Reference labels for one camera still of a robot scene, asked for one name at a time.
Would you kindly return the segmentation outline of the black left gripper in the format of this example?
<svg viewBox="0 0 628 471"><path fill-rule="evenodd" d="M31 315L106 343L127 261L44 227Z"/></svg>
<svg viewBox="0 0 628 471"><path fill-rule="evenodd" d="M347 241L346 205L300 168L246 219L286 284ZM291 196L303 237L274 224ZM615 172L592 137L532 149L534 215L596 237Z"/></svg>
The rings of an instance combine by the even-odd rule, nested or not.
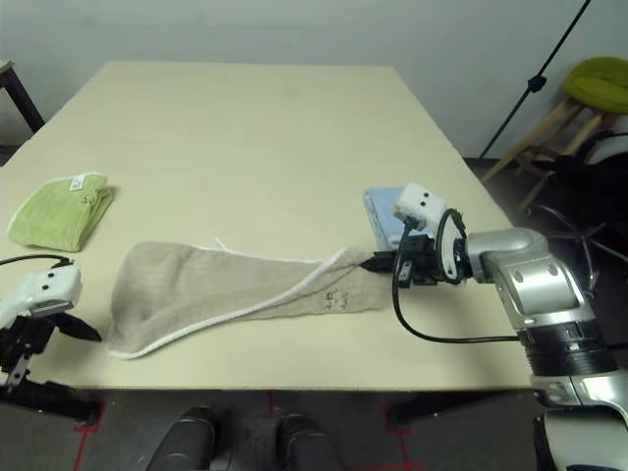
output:
<svg viewBox="0 0 628 471"><path fill-rule="evenodd" d="M28 363L45 350L54 328L74 339L102 341L96 329L71 314L52 314L48 319L18 316L10 328L1 329L1 371L8 375L4 393L11 393L27 377Z"/></svg>

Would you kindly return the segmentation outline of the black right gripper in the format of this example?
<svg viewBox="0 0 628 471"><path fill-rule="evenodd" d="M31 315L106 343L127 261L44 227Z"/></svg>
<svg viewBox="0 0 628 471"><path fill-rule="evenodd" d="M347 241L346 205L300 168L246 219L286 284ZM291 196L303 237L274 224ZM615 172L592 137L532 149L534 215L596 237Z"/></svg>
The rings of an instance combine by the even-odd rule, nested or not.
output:
<svg viewBox="0 0 628 471"><path fill-rule="evenodd" d="M460 285L466 279L464 240L457 238L452 246L452 262L439 263L435 241L427 235L410 235L395 250L375 251L361 264L371 273L391 274L394 271L400 288L434 286L439 283ZM400 267L394 269L394 259Z"/></svg>

